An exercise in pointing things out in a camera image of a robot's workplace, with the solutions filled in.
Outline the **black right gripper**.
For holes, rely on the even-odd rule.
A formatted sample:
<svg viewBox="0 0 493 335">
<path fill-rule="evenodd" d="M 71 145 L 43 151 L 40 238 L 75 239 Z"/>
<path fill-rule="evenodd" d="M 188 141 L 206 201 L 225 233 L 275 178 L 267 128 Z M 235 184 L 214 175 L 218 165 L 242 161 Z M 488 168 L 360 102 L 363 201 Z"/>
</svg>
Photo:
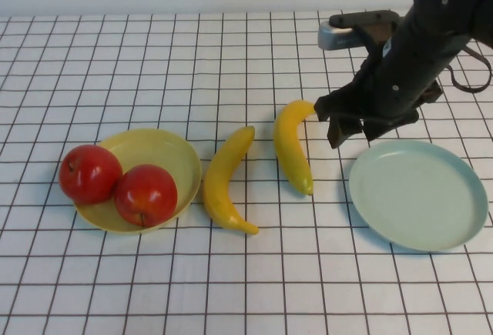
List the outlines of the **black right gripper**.
<svg viewBox="0 0 493 335">
<path fill-rule="evenodd" d="M 352 81 L 315 102 L 318 119 L 330 119 L 331 148 L 362 132 L 372 142 L 396 129 L 395 123 L 414 111 L 424 91 L 462 49 L 461 35 L 409 31 L 395 32 L 370 49 Z"/>
</svg>

